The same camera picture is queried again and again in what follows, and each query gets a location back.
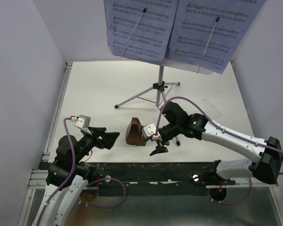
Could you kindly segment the brown wooden metronome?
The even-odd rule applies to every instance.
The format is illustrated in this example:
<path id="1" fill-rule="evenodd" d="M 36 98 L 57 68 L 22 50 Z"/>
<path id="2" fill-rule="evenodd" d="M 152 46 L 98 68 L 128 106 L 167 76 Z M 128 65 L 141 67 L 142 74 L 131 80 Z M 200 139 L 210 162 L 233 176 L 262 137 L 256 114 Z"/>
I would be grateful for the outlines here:
<path id="1" fill-rule="evenodd" d="M 146 139 L 142 132 L 143 126 L 137 117 L 133 117 L 127 127 L 125 142 L 128 145 L 145 146 Z"/>

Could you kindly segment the lilac perforated music stand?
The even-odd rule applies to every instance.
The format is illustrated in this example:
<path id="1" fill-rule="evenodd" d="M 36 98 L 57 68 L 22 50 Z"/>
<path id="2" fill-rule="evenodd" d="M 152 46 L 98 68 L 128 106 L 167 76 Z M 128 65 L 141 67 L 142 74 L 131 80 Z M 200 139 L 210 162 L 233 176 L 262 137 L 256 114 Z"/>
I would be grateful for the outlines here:
<path id="1" fill-rule="evenodd" d="M 167 83 L 163 80 L 164 68 L 166 66 L 174 67 L 174 68 L 180 68 L 180 69 L 183 69 L 183 70 L 193 71 L 193 72 L 202 73 L 202 74 L 212 73 L 212 71 L 207 70 L 207 69 L 201 69 L 199 72 L 197 72 L 195 65 L 171 61 L 171 60 L 168 60 L 167 57 L 165 57 L 163 64 L 158 65 L 158 66 L 159 66 L 158 81 L 152 85 L 152 88 L 157 91 L 157 97 L 156 97 L 156 102 L 155 102 L 156 105 L 160 105 L 166 98 L 166 92 L 164 90 L 165 90 L 165 88 L 167 88 L 169 86 L 169 83 Z"/>

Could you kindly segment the clear plastic metronome cover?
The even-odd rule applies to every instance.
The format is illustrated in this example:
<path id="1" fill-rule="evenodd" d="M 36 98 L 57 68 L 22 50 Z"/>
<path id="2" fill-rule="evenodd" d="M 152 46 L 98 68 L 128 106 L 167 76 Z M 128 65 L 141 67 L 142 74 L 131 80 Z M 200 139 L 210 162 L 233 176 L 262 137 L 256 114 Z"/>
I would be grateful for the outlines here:
<path id="1" fill-rule="evenodd" d="M 223 114 L 207 98 L 201 100 L 204 112 L 213 120 L 220 118 Z"/>

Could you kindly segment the lilac sheet music page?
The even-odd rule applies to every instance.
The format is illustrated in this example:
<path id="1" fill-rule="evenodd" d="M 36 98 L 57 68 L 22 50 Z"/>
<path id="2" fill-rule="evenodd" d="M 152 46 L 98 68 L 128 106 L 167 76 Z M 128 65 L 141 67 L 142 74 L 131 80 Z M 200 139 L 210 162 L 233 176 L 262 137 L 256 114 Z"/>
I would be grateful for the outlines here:
<path id="1" fill-rule="evenodd" d="M 106 0 L 107 41 L 121 58 L 162 65 L 178 7 L 177 0 Z"/>
<path id="2" fill-rule="evenodd" d="M 264 0 L 181 0 L 167 59 L 222 74 Z"/>

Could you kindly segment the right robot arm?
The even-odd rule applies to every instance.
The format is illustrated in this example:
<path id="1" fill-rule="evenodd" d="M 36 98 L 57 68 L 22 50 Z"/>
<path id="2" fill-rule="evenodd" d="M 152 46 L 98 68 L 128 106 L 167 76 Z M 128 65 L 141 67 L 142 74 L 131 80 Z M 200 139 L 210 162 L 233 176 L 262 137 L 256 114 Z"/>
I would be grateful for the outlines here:
<path id="1" fill-rule="evenodd" d="M 142 128 L 146 140 L 156 141 L 151 155 L 168 152 L 168 142 L 178 135 L 204 140 L 235 151 L 244 159 L 216 161 L 216 168 L 208 172 L 210 183 L 217 185 L 224 179 L 254 177 L 274 185 L 277 183 L 283 162 L 280 141 L 275 137 L 251 137 L 208 120 L 199 113 L 188 114 L 177 103 L 168 102 L 162 111 L 168 124 L 157 129 L 155 124 Z"/>

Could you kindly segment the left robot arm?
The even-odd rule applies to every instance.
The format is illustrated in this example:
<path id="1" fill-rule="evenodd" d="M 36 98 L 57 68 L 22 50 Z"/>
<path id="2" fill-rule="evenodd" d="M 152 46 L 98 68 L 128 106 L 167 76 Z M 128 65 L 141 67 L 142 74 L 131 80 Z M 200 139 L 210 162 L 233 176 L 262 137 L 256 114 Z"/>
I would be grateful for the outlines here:
<path id="1" fill-rule="evenodd" d="M 96 180 L 96 169 L 82 158 L 94 147 L 110 150 L 119 132 L 107 132 L 106 128 L 80 128 L 83 137 L 77 140 L 66 134 L 56 149 L 54 162 L 49 166 L 45 192 L 34 226 L 63 226 L 70 210 L 86 186 Z"/>

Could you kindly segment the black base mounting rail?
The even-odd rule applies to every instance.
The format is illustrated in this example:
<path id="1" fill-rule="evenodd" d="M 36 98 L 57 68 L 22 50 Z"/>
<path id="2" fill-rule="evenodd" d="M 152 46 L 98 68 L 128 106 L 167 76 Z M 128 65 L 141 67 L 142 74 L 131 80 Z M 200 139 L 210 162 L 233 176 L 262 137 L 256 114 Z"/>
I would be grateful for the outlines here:
<path id="1" fill-rule="evenodd" d="M 99 196 L 205 196 L 207 188 L 218 188 L 229 179 L 216 174 L 217 162 L 92 163 L 97 180 L 85 189 Z M 150 185 L 150 181 L 182 181 Z"/>

